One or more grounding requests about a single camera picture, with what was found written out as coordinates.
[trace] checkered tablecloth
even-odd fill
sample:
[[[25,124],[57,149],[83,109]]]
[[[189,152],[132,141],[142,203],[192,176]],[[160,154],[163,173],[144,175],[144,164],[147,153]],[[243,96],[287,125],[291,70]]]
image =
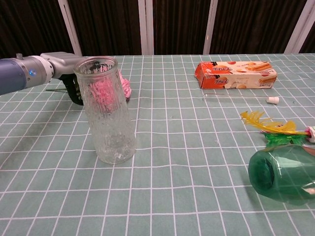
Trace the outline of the checkered tablecloth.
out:
[[[266,141],[239,116],[315,125],[314,54],[116,58],[137,138],[123,164],[96,158],[83,108],[45,91],[58,80],[0,97],[0,235],[314,234],[315,203],[286,205],[251,187],[249,159]],[[269,60],[279,76],[273,89],[204,99],[193,75],[201,60]]]

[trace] glass rim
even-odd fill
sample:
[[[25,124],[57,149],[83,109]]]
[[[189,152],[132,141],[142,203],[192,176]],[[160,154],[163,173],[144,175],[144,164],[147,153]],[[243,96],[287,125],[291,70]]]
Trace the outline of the glass rim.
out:
[[[98,60],[98,59],[107,59],[107,60],[111,60],[114,65],[112,68],[104,71],[104,72],[101,72],[101,73],[98,73],[98,74],[84,74],[84,73],[81,73],[79,68],[81,66],[83,66],[84,64],[88,63],[88,62],[91,62],[93,60]],[[81,75],[81,76],[85,76],[85,77],[100,77],[100,76],[104,76],[104,75],[107,75],[107,74],[110,74],[112,73],[115,69],[117,69],[118,67],[118,62],[115,58],[113,57],[109,57],[109,56],[94,56],[94,57],[87,57],[85,59],[82,59],[81,61],[79,61],[78,63],[75,64],[74,66],[74,73],[76,75]]]

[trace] orange and white box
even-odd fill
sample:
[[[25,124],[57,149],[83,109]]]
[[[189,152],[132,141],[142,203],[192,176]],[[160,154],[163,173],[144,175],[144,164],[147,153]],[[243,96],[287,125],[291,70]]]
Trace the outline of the orange and white box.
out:
[[[270,89],[277,73],[267,61],[203,61],[195,77],[202,89]]]

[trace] white bottle cap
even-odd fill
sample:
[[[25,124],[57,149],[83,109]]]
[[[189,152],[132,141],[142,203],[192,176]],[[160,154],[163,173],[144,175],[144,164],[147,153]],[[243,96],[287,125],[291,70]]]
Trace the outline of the white bottle cap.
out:
[[[279,97],[268,97],[266,99],[267,103],[272,103],[272,104],[278,104],[279,103]]]

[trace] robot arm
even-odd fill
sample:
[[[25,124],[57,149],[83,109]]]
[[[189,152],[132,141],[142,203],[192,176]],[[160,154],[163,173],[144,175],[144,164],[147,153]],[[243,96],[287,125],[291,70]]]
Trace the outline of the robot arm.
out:
[[[40,56],[0,59],[0,95],[20,91],[50,82],[52,78],[61,80],[71,100],[83,105],[74,65],[83,57],[72,53],[43,53]]]

